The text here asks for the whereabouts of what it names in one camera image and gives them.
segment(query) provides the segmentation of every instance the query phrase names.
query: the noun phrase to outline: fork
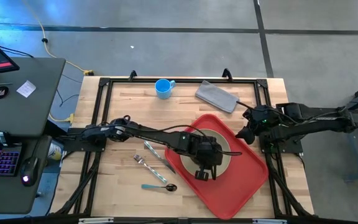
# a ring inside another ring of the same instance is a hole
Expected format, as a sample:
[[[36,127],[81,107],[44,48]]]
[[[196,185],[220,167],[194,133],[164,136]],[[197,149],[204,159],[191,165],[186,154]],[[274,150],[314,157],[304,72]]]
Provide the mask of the fork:
[[[137,163],[139,164],[142,164],[143,166],[146,166],[156,177],[158,177],[164,184],[166,184],[168,181],[163,177],[161,176],[157,171],[155,171],[153,168],[151,168],[149,165],[147,165],[145,162],[144,162],[144,159],[140,156],[140,155],[137,155],[135,154],[134,155],[134,159],[137,161]]]

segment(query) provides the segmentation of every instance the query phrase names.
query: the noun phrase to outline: red tray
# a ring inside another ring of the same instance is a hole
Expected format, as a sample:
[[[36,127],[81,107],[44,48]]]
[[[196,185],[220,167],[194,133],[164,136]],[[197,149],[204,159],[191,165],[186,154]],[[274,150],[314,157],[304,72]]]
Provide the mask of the red tray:
[[[241,151],[242,155],[232,156],[227,169],[216,180],[208,181],[196,180],[181,163],[180,155],[172,150],[165,150],[165,158],[214,215],[230,219],[266,181],[269,174],[267,166],[215,115],[204,114],[192,126],[218,132],[229,143],[231,151]],[[194,129],[187,128],[185,131],[192,132]]]

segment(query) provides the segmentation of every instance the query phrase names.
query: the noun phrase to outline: metal utensil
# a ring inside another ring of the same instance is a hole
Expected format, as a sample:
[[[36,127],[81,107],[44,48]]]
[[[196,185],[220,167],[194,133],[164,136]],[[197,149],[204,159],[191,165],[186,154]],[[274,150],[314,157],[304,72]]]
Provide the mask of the metal utensil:
[[[161,156],[153,149],[153,147],[150,145],[150,143],[148,143],[147,141],[144,141],[145,146],[147,146],[148,149],[150,149],[150,151],[152,151],[152,153],[162,162],[165,164],[165,166],[167,166],[174,174],[176,174],[175,170],[173,169],[173,167],[171,166],[171,164],[169,164],[169,162],[166,159],[162,159]]]
[[[155,171],[153,168],[151,168],[149,165],[147,165],[145,162],[144,162],[144,159],[141,158],[140,155],[137,155],[135,154],[134,155],[134,159],[137,161],[137,163],[139,164],[143,164],[143,166],[146,166],[156,177],[158,177],[164,184],[167,183],[167,180],[161,176],[157,171]]]
[[[142,189],[152,189],[152,188],[165,188],[167,191],[174,192],[178,189],[175,184],[167,184],[167,186],[156,186],[156,185],[149,185],[149,184],[142,184]]]

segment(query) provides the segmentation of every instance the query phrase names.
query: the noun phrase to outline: can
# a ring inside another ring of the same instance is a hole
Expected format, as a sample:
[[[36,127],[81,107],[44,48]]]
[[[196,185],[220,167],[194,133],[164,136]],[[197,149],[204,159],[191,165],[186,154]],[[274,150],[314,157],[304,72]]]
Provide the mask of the can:
[[[54,143],[50,143],[48,158],[59,161],[62,158],[62,149],[60,146]]]

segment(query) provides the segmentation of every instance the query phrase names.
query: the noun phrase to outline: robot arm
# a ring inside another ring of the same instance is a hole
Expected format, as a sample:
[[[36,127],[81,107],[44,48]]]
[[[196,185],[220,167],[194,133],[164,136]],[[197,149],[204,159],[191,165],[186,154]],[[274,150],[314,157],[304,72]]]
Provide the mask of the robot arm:
[[[309,108],[299,103],[283,103],[275,109],[261,105],[247,109],[243,117],[248,119],[248,124],[236,137],[243,138],[247,144],[260,135],[265,141],[275,142],[328,130],[350,133],[358,128],[345,107]]]
[[[88,125],[80,136],[82,141],[92,144],[105,141],[106,138],[123,142],[131,137],[166,145],[174,152],[190,157],[200,167],[195,173],[195,178],[199,180],[208,180],[209,174],[204,170],[210,170],[212,179],[215,180],[216,166],[222,164],[222,147],[216,142],[216,138],[186,131],[159,131],[131,121],[128,115],[114,119],[106,126]]]

